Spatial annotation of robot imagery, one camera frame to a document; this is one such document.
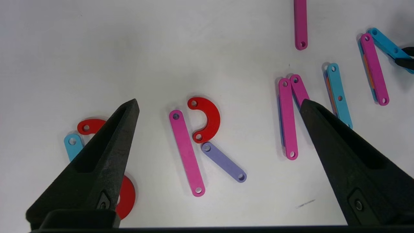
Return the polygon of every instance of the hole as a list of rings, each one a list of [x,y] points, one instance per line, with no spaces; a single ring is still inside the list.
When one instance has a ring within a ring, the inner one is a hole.
[[[70,139],[69,139],[69,144],[70,144],[70,145],[72,145],[72,146],[73,146],[74,144],[76,144],[76,138],[70,138]]]
[[[244,180],[244,175],[243,174],[238,175],[238,180],[240,181]]]
[[[204,151],[205,152],[209,152],[211,150],[211,147],[209,146],[209,145],[206,145],[205,147],[204,147]]]

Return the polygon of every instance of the plastic piece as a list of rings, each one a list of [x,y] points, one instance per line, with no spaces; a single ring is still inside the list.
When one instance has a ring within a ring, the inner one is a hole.
[[[342,87],[338,64],[332,63],[328,65],[325,72],[325,81],[334,114],[352,129],[351,115],[349,114],[347,100]]]
[[[169,118],[191,192],[194,196],[201,197],[205,193],[205,187],[200,169],[198,168],[197,159],[195,158],[193,146],[191,145],[190,136],[188,135],[183,113],[180,110],[174,110],[170,112]]]
[[[369,73],[369,68],[367,66],[364,51],[362,49],[361,40],[358,40],[358,48],[359,48],[359,52],[361,53],[361,58],[362,58],[362,62],[364,64],[365,73],[366,73],[366,76],[368,78],[368,83],[369,83],[369,88],[371,89],[372,98],[374,99],[375,103],[378,103],[377,96],[376,96],[375,90],[374,90],[374,83],[372,82],[372,77],[371,77],[371,74]]]
[[[306,91],[305,85],[302,82],[302,78],[299,75],[294,74],[289,78],[289,80],[290,84],[292,85],[293,95],[300,108],[303,100],[309,99],[308,92]]]
[[[281,122],[283,127],[283,144],[286,157],[295,160],[298,157],[298,143],[296,141],[295,116],[293,113],[292,87],[290,80],[283,78],[279,81],[279,98]]]
[[[81,121],[78,126],[78,132],[82,135],[89,135],[97,133],[99,129],[105,124],[105,120],[102,119],[87,119]]]
[[[124,219],[131,212],[135,204],[135,188],[131,180],[124,175],[119,192],[119,203],[115,208],[116,213]]]
[[[65,143],[65,148],[67,155],[69,157],[69,162],[72,162],[72,160],[83,149],[82,139],[76,133],[72,133],[68,134],[63,140],[63,142]]]
[[[395,45],[390,39],[388,39],[380,30],[377,28],[371,28],[368,30],[368,33],[371,34],[374,39],[374,44],[381,49],[384,53],[388,54],[392,59],[397,58],[407,58],[412,59],[408,54],[406,54],[402,49]],[[414,70],[405,68],[410,74],[414,74]]]
[[[308,47],[308,16],[306,0],[294,1],[295,11],[295,46],[298,50]]]
[[[370,87],[375,94],[374,100],[379,105],[385,106],[390,102],[390,98],[388,96],[387,86],[385,85],[380,61],[378,60],[377,51],[375,50],[374,41],[369,33],[365,33],[361,36],[360,43],[363,61],[368,79],[370,80]]]
[[[211,142],[202,144],[201,150],[237,182],[246,181],[247,174]]]
[[[193,140],[196,143],[204,143],[212,139],[220,127],[220,113],[217,107],[211,101],[202,97],[189,99],[187,105],[192,110],[203,111],[207,117],[206,126],[193,133]]]

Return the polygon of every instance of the red ring piece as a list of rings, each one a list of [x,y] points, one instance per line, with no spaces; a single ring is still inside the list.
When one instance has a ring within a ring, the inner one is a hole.
[[[216,135],[220,127],[220,113],[217,107],[209,100],[202,97],[193,97],[188,100],[187,105],[192,110],[201,110],[207,116],[207,124],[201,130],[193,133],[193,140],[196,143],[205,143],[210,141]]]
[[[116,206],[115,211],[121,219],[124,219],[131,212],[135,203],[135,188],[126,175],[124,175],[122,180],[119,197],[119,204]]]
[[[87,119],[78,124],[78,132],[82,135],[89,135],[97,133],[101,127],[105,124],[105,120],[102,119]]]

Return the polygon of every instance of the lavender plastic link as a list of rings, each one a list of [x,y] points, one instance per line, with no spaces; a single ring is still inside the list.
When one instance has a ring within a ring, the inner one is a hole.
[[[216,146],[206,142],[201,145],[201,150],[237,182],[243,183],[246,181],[247,174]]]

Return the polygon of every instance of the light blue plastic link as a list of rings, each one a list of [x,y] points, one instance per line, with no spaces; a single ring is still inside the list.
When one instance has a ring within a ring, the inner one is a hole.
[[[359,48],[359,52],[361,53],[362,63],[364,64],[363,67],[365,69],[366,77],[368,79],[368,82],[370,83],[371,80],[369,80],[369,74],[368,74],[369,71],[366,69],[365,61],[363,58],[364,52],[362,49],[361,40],[358,41],[358,48]],[[374,101],[378,103],[377,95],[375,94],[375,90],[371,87],[371,84],[369,84],[369,89],[371,89],[371,93],[372,93],[372,97],[374,98]]]
[[[83,149],[82,140],[79,135],[72,133],[68,134],[63,141],[65,143],[67,155],[69,156],[69,161],[72,162]]]
[[[374,38],[374,44],[381,49],[384,53],[388,54],[392,59],[397,58],[408,58],[412,59],[408,54],[406,54],[402,49],[395,45],[390,39],[388,39],[380,30],[377,28],[371,28],[368,30],[368,33],[371,34]],[[410,74],[414,74],[414,70],[405,68]]]
[[[352,129],[351,115],[349,114],[347,100],[345,98],[344,89],[342,87],[339,66],[332,63],[327,69],[329,84],[331,86],[333,102],[337,109],[338,118]]]

